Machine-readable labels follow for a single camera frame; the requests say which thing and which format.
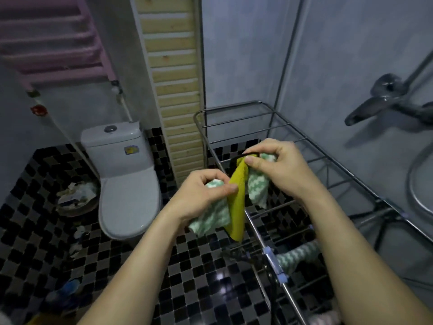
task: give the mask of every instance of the hand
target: hand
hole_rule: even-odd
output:
[[[268,138],[246,149],[244,153],[252,152],[278,155],[275,163],[254,156],[247,156],[245,163],[268,175],[272,182],[287,195],[303,201],[325,189],[293,142]]]
[[[205,186],[214,179],[224,181],[224,185],[215,188]],[[192,171],[161,213],[170,214],[170,217],[175,217],[181,223],[196,218],[212,202],[238,191],[238,186],[229,184],[229,180],[226,174],[217,169]]]

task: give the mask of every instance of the white toilet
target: white toilet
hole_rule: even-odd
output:
[[[152,152],[138,122],[86,129],[81,143],[101,178],[102,231],[111,239],[136,244],[161,208]]]

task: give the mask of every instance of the shower faucet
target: shower faucet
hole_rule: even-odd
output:
[[[392,73],[382,75],[370,90],[371,98],[351,112],[344,120],[344,123],[351,126],[386,109],[393,109],[415,117],[424,124],[433,125],[433,101],[418,106],[410,103],[408,95],[410,85],[432,60],[433,50],[430,51],[406,81],[402,81],[401,77]]]

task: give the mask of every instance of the yellow sticker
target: yellow sticker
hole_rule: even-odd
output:
[[[125,154],[127,154],[127,155],[136,154],[139,151],[140,151],[140,149],[138,148],[138,146],[131,145],[131,146],[125,147]]]

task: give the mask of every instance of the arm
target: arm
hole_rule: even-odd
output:
[[[346,324],[433,324],[430,310],[354,227],[294,143],[266,139],[245,152],[279,156],[275,164],[249,156],[245,161],[305,206]]]
[[[213,179],[226,185],[207,188]],[[192,172],[161,210],[134,251],[79,325],[150,324],[177,232],[213,201],[237,191],[220,170]]]

